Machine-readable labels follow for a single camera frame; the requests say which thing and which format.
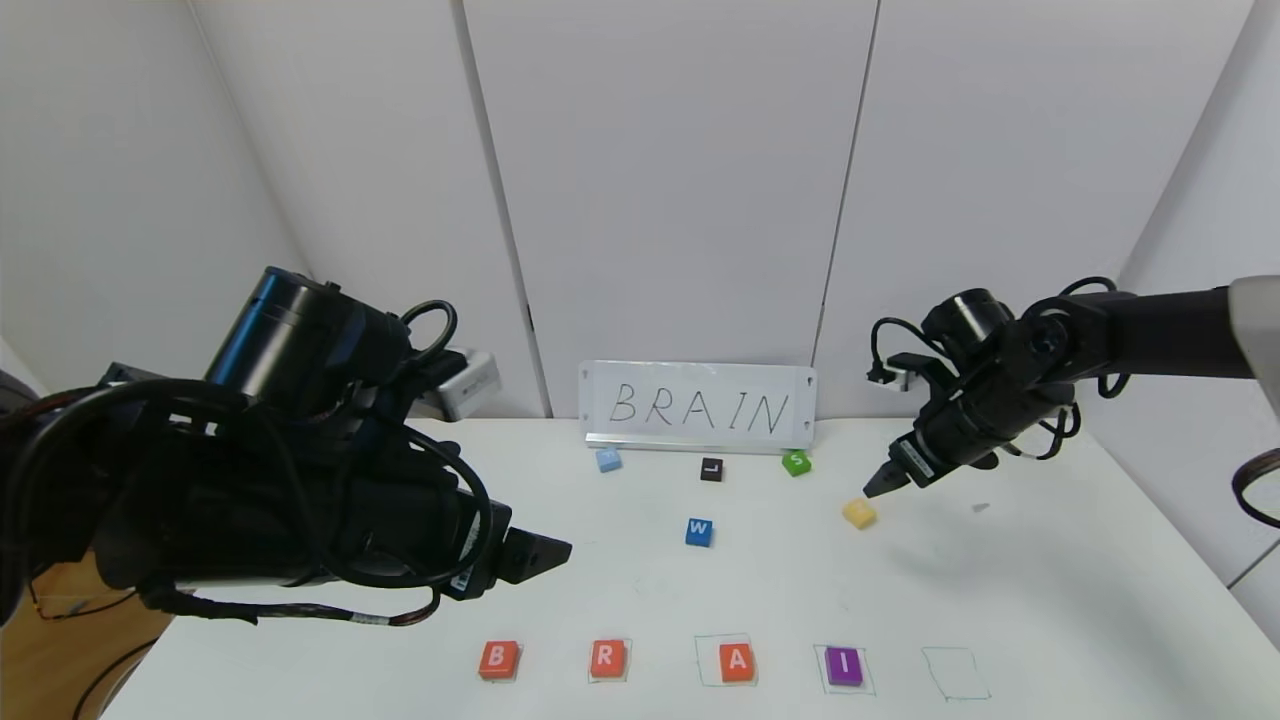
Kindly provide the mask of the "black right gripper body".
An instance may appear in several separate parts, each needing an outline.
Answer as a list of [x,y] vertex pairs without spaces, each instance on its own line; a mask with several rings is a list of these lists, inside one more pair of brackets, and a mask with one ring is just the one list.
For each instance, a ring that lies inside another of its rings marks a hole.
[[1004,442],[998,406],[991,384],[954,397],[934,387],[911,430],[891,443],[890,459],[922,488],[963,466],[993,470],[998,466],[996,448]]

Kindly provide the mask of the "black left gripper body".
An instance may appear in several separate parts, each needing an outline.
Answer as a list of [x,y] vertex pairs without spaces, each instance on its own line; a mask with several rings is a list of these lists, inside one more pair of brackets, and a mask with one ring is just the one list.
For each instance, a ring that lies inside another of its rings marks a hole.
[[451,471],[356,477],[343,495],[343,578],[477,598],[492,587],[486,565],[509,519],[509,507],[484,502]]

